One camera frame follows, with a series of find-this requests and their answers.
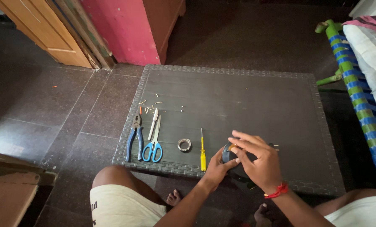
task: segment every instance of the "pink wall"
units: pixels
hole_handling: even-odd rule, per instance
[[[142,0],[80,0],[118,62],[160,64]]]

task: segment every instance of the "black table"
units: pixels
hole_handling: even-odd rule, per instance
[[[138,104],[144,100],[145,105]],[[125,162],[130,125],[140,106],[144,146],[149,142],[153,115],[145,114],[144,109],[152,104],[161,115],[158,140],[163,157],[158,163],[138,161],[136,138],[131,162]],[[201,128],[207,163],[236,129],[279,145],[282,175],[294,191],[335,196],[345,193],[311,74],[146,65],[113,164],[200,178],[204,174],[200,168]],[[188,153],[177,148],[182,138],[192,142]]]

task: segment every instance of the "person's left hand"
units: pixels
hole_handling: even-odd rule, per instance
[[[216,190],[217,186],[225,177],[227,170],[237,166],[240,163],[240,159],[236,158],[223,164],[223,148],[224,147],[220,148],[220,150],[212,157],[205,175],[198,183],[203,184],[209,190],[209,192]]]

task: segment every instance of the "tile floor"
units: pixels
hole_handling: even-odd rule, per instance
[[[329,18],[344,21],[348,12],[187,1],[166,64],[313,73],[322,79],[333,75],[337,64],[315,25]],[[89,189],[95,174],[111,164],[142,70],[118,64],[112,71],[94,71],[56,63],[21,32],[0,25],[0,153],[59,174],[36,226],[92,226]],[[345,89],[343,83],[326,87]],[[374,168],[365,161],[367,146],[357,143],[364,138],[349,97],[326,92],[321,97],[347,188],[376,187]],[[357,168],[363,164],[364,172]],[[195,180],[135,174],[164,198],[174,188],[186,194],[195,185]],[[227,181],[206,201],[196,225],[236,226],[262,202],[282,217],[261,194],[250,197]],[[288,223],[282,218],[275,225]]]

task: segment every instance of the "cloth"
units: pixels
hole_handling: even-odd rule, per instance
[[[325,218],[336,227],[376,227],[376,196],[353,201]]]
[[[343,32],[376,101],[376,31],[347,24],[344,25]]]
[[[369,28],[376,32],[376,16],[360,16],[352,21],[347,21],[342,25],[356,25],[364,28]]]
[[[102,185],[90,191],[94,227],[154,226],[166,207],[121,185]]]

